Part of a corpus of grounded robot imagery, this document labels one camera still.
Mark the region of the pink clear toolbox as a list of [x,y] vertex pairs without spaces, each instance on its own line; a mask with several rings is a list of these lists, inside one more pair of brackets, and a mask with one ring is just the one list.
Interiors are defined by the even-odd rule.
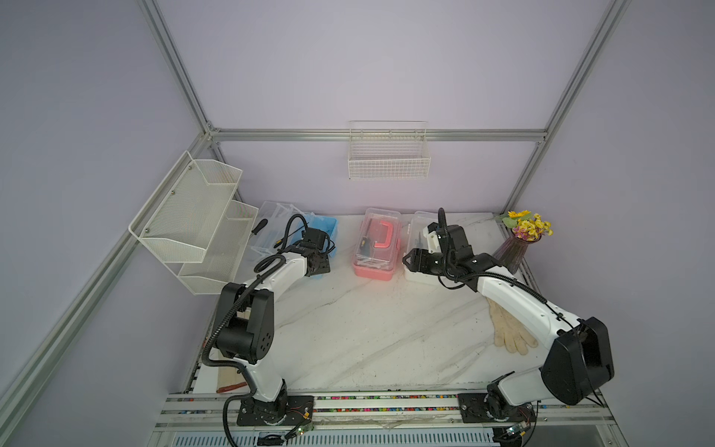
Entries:
[[352,257],[354,273],[360,278],[390,281],[400,258],[401,231],[399,212],[368,208]]

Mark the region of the white clear toolbox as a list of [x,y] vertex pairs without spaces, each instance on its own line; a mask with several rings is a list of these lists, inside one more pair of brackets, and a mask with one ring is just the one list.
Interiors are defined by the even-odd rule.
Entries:
[[[437,223],[438,215],[434,212],[415,212],[407,229],[407,242],[404,249],[405,254],[408,254],[412,249],[428,249],[428,239],[424,236],[424,230],[433,223]],[[404,276],[407,281],[414,283],[439,286],[439,280],[436,276],[415,273],[404,267]]]

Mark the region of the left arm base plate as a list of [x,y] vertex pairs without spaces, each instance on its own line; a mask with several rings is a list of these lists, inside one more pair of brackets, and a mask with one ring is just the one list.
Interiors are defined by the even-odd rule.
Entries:
[[285,395],[275,402],[248,398],[241,401],[236,424],[239,427],[292,427],[311,419],[314,409],[314,396]]

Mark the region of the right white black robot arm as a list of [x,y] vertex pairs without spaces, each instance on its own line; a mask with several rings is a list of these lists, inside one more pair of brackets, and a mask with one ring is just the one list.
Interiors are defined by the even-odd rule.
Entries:
[[430,223],[426,248],[402,259],[411,273],[437,278],[443,286],[469,288],[506,311],[508,321],[547,349],[541,365],[508,372],[488,387],[488,400],[517,407],[556,399],[575,405],[614,378],[608,329],[597,318],[579,318],[520,282],[489,253],[474,253],[460,225]]

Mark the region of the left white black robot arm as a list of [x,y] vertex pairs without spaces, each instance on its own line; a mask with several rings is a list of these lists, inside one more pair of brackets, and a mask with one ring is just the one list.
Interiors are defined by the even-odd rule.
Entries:
[[229,282],[220,293],[212,330],[201,353],[203,365],[237,370],[249,386],[245,396],[257,402],[277,402],[286,394],[269,350],[276,336],[277,298],[301,279],[328,274],[334,244],[328,233],[313,227],[253,268],[255,278]]

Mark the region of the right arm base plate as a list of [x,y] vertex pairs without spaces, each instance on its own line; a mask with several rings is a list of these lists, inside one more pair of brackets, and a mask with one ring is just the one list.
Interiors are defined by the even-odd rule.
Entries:
[[493,393],[460,393],[458,408],[464,423],[526,423],[536,420],[536,411],[529,402],[514,406]]

